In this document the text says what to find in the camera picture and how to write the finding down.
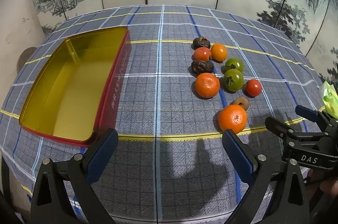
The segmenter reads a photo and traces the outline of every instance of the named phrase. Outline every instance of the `green tomato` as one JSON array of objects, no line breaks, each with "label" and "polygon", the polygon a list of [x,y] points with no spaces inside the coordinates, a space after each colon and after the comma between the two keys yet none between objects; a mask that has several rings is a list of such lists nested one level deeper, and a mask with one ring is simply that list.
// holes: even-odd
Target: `green tomato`
[{"label": "green tomato", "polygon": [[243,74],[237,69],[229,69],[224,74],[223,84],[228,91],[236,92],[244,85]]},{"label": "green tomato", "polygon": [[237,69],[240,72],[243,72],[244,65],[243,62],[238,58],[230,58],[225,62],[225,65],[221,67],[222,73],[226,73],[229,69]]}]

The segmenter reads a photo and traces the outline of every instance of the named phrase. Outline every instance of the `plastic bag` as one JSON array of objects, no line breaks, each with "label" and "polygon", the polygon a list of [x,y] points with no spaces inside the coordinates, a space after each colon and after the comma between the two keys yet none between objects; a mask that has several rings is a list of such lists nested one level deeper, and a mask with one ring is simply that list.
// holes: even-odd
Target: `plastic bag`
[{"label": "plastic bag", "polygon": [[322,96],[325,111],[331,114],[334,118],[338,118],[338,95],[333,84],[330,85],[325,81],[319,88],[319,92]]}]

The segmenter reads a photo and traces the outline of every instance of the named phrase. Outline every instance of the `orange tomato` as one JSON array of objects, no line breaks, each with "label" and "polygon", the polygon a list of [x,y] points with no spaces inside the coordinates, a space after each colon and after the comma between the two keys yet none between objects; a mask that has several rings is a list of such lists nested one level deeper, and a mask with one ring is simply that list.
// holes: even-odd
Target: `orange tomato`
[{"label": "orange tomato", "polygon": [[195,90],[203,98],[214,97],[220,87],[219,79],[211,73],[201,73],[195,81]]},{"label": "orange tomato", "polygon": [[211,48],[211,56],[218,62],[223,62],[227,56],[228,51],[222,44],[214,44]]},{"label": "orange tomato", "polygon": [[218,115],[218,124],[221,130],[232,129],[236,134],[245,128],[247,120],[246,111],[237,104],[225,107]]},{"label": "orange tomato", "polygon": [[209,61],[211,59],[211,51],[209,48],[200,47],[194,52],[194,58],[201,61]]}]

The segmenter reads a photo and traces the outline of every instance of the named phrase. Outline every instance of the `table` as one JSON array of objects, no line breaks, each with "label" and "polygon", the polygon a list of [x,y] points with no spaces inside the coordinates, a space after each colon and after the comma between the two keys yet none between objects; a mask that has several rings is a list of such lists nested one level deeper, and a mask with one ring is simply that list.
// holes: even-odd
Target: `table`
[{"label": "table", "polygon": [[[26,96],[48,57],[67,37],[105,27],[128,26],[131,56],[124,76],[116,130],[119,144],[92,187],[118,223],[224,223],[247,185],[221,144],[217,113],[244,94],[222,91],[209,100],[192,91],[192,40],[222,43],[240,58],[245,79],[257,78],[263,93],[248,98],[248,123],[239,134],[255,152],[280,160],[281,144],[266,131],[275,116],[295,130],[319,131],[294,112],[301,104],[320,109],[322,83],[298,47],[281,31],[234,14],[198,7],[136,5],[84,14],[64,22],[38,47],[8,92],[0,113],[0,148],[23,188],[31,195],[45,157],[68,160],[85,148],[44,139],[21,129]],[[221,64],[215,63],[221,76]],[[85,220],[70,184],[77,216]],[[266,193],[256,218],[271,197]]]}]

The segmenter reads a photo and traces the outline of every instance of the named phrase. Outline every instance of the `open tin box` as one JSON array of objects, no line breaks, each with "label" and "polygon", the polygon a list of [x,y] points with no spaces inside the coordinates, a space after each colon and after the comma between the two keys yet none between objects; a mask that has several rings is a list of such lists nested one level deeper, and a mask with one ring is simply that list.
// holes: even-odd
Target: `open tin box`
[{"label": "open tin box", "polygon": [[65,39],[41,69],[19,124],[40,136],[88,146],[114,128],[131,51],[127,27]]}]

